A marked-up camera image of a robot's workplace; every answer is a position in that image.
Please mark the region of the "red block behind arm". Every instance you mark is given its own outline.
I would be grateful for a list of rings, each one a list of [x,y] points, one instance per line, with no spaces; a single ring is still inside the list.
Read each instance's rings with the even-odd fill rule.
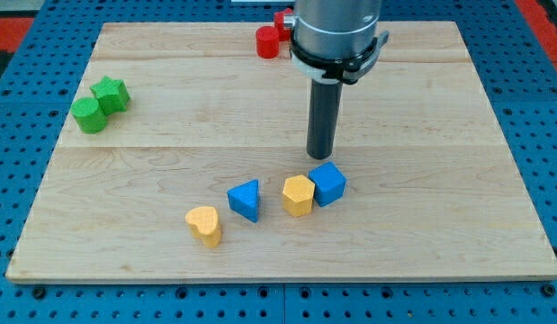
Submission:
[[[274,13],[274,27],[279,32],[279,41],[288,41],[291,38],[292,28],[286,26],[284,16],[292,13],[291,8]]]

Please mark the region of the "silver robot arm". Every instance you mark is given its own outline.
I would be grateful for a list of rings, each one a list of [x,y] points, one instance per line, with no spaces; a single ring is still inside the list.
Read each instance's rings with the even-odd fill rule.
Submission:
[[[382,0],[296,0],[292,44],[322,59],[349,59],[372,43]]]

